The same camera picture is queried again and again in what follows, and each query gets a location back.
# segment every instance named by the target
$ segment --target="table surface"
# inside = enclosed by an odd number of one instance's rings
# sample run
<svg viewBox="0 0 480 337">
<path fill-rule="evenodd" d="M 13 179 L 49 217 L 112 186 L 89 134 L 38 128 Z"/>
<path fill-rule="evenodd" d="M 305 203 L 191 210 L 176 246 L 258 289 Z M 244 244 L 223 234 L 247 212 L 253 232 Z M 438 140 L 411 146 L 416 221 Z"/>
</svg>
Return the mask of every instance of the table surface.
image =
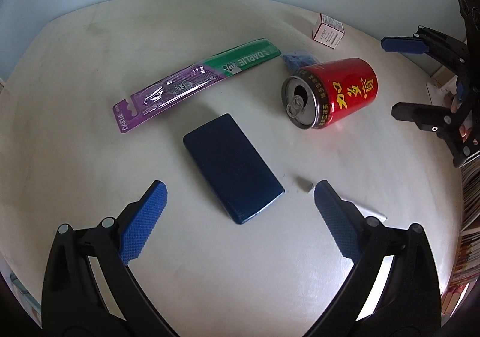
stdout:
<svg viewBox="0 0 480 337">
<path fill-rule="evenodd" d="M 444 289 L 461 219 L 460 172 L 434 133 L 390 115 L 399 101 L 429 103 L 428 76 L 349 26 L 336 50 L 312 41 L 316 18 L 267 0 L 114 0 L 46 25 L 0 96 L 0 250 L 33 296 L 41 299 L 60 224 L 96 226 L 156 179 L 167 184 L 169 201 L 130 267 L 182 336 L 300 336 L 320 316 L 352 263 L 304 181 L 327 179 L 340 195 L 385 214 L 388 226 L 422 224 Z M 376 100 L 326 129 L 298 129 L 282 107 L 289 74 L 276 58 L 119 132 L 115 103 L 260 37 L 320 61 L 364 59 L 378 77 Z M 286 190 L 241 226 L 182 143 L 227 112 Z M 363 313 L 374 306 L 370 300 Z"/>
</svg>

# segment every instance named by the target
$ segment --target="white box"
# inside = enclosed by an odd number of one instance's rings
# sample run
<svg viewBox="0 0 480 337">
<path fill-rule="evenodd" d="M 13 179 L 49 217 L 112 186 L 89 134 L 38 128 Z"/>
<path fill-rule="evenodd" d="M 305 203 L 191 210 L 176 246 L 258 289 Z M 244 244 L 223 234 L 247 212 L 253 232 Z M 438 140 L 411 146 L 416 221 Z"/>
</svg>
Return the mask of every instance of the white box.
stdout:
<svg viewBox="0 0 480 337">
<path fill-rule="evenodd" d="M 342 22 L 321 13 L 312 32 L 312 38 L 335 49 L 345 35 Z"/>
</svg>

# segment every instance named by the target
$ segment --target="can opening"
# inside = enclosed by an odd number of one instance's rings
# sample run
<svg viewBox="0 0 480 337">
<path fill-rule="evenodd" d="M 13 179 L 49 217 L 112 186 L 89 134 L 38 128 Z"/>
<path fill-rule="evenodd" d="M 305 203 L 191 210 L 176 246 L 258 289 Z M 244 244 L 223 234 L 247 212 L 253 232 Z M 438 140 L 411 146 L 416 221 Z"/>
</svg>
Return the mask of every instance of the can opening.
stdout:
<svg viewBox="0 0 480 337">
<path fill-rule="evenodd" d="M 297 85 L 293 91 L 293 94 L 296 96 L 300 96 L 302 99 L 303 99 L 303 106 L 305 107 L 307 105 L 307 102 L 308 102 L 308 93 L 307 93 L 307 90 L 301 86 L 301 85 Z"/>
</svg>

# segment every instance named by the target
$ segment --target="red can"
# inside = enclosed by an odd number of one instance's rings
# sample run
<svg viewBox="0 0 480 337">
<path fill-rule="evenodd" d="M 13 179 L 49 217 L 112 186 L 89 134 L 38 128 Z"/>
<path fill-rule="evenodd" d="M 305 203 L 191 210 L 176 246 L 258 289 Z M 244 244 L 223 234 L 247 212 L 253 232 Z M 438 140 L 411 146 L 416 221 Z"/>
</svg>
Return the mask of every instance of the red can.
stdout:
<svg viewBox="0 0 480 337">
<path fill-rule="evenodd" d="M 282 87 L 290 120 L 301 129 L 321 129 L 373 102 L 378 92 L 374 70 L 348 58 L 300 68 Z"/>
</svg>

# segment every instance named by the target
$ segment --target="screw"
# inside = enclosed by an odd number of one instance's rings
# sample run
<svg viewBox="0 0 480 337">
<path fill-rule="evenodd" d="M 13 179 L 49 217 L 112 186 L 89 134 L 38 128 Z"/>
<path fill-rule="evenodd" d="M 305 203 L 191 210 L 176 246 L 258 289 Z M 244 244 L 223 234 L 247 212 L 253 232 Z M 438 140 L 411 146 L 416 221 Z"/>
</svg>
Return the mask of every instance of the screw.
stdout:
<svg viewBox="0 0 480 337">
<path fill-rule="evenodd" d="M 423 232 L 423 227 L 421 225 L 419 225 L 418 223 L 414 223 L 412 225 L 412 230 L 418 234 L 422 233 Z"/>
<path fill-rule="evenodd" d="M 68 229 L 69 229 L 69 226 L 64 223 L 58 228 L 58 231 L 60 234 L 65 234 L 66 232 L 68 232 Z"/>
<path fill-rule="evenodd" d="M 102 221 L 102 226 L 103 226 L 104 228 L 111 228 L 114 223 L 115 223 L 115 220 L 114 220 L 113 218 L 105 218 L 105 219 Z"/>
<path fill-rule="evenodd" d="M 369 216 L 367 217 L 367 225 L 376 228 L 378 225 L 380 225 L 380 221 L 374 216 Z"/>
</svg>

